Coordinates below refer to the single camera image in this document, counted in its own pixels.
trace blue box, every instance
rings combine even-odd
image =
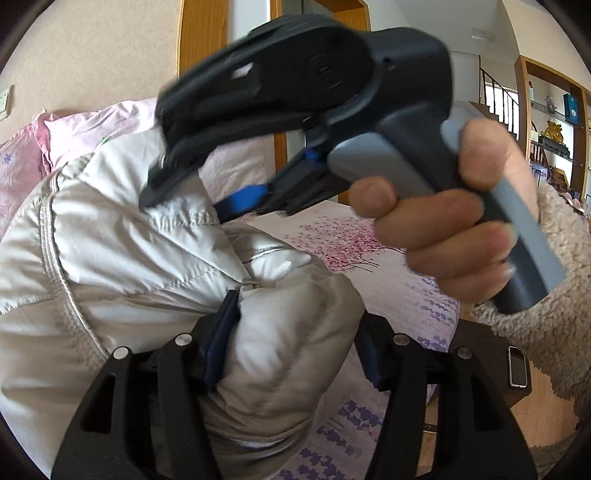
[[[564,94],[564,117],[572,125],[579,124],[579,106],[577,100],[570,94]]]

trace figurine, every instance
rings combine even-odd
[[[562,136],[562,126],[554,122],[554,120],[548,120],[548,128],[541,133],[542,137],[548,137],[555,142],[564,145],[564,137]]]
[[[546,108],[548,109],[548,113],[556,113],[556,105],[552,101],[552,97],[550,95],[546,97]]]

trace beige fuzzy sleeve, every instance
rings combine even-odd
[[[559,397],[577,400],[575,413],[585,418],[591,398],[591,235],[550,185],[540,186],[538,201],[541,229],[566,279],[526,312],[502,315],[485,303],[475,316],[520,347],[551,377]]]

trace pillow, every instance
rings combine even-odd
[[[97,112],[74,113],[46,122],[50,132],[50,158],[55,168],[93,152],[101,142],[144,132],[154,126],[156,98],[127,100]]]
[[[57,167],[94,151],[101,143],[154,126],[156,99],[116,103],[98,112],[76,113],[46,122],[51,132],[51,160]],[[218,147],[199,172],[214,202],[275,171],[272,136],[251,138]]]
[[[43,111],[0,144],[0,239],[23,200],[52,169],[45,120],[55,118]]]

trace smartphone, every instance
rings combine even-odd
[[[517,388],[527,387],[527,360],[516,346],[509,347],[509,385]]]

